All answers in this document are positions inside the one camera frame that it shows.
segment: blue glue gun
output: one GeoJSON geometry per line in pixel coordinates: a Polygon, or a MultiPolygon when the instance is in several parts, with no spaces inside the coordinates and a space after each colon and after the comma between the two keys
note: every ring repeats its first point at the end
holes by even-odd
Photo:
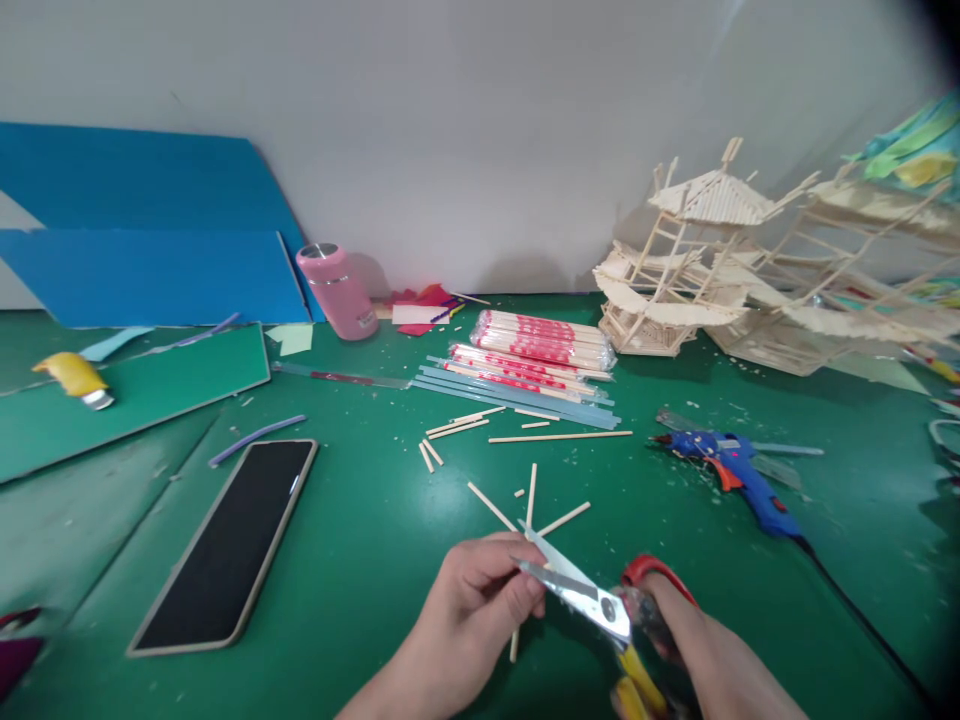
{"type": "Polygon", "coordinates": [[[714,466],[724,492],[739,488],[757,516],[760,529],[774,537],[802,537],[787,507],[758,473],[750,459],[757,454],[742,435],[714,432],[673,432],[651,438],[685,458],[699,458],[714,466]]]}

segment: yellow lighter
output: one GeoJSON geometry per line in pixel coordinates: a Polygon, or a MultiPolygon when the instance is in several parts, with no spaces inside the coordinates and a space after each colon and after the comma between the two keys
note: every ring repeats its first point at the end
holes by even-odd
{"type": "Polygon", "coordinates": [[[44,370],[63,386],[67,395],[80,398],[91,410],[103,410],[113,404],[113,396],[107,392],[108,385],[82,355],[51,355],[33,368],[34,372],[44,370]]]}

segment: black phone screen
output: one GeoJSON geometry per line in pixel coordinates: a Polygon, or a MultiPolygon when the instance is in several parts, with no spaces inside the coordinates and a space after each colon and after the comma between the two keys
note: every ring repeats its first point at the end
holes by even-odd
{"type": "Polygon", "coordinates": [[[315,447],[294,440],[247,449],[131,652],[219,646],[242,629],[315,447]]]}

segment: smartphone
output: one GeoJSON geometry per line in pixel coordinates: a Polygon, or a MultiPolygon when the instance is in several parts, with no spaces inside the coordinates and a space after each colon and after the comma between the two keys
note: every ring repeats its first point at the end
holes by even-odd
{"type": "Polygon", "coordinates": [[[237,641],[316,453],[315,440],[247,446],[137,630],[128,657],[216,650],[237,641]]]}

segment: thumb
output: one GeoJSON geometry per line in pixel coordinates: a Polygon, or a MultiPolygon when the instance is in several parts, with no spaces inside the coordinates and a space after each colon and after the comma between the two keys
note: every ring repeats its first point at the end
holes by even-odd
{"type": "Polygon", "coordinates": [[[530,617],[545,592],[546,588],[536,578],[526,573],[514,575],[489,603],[474,614],[478,631],[498,648],[502,647],[514,630],[530,617]]]}

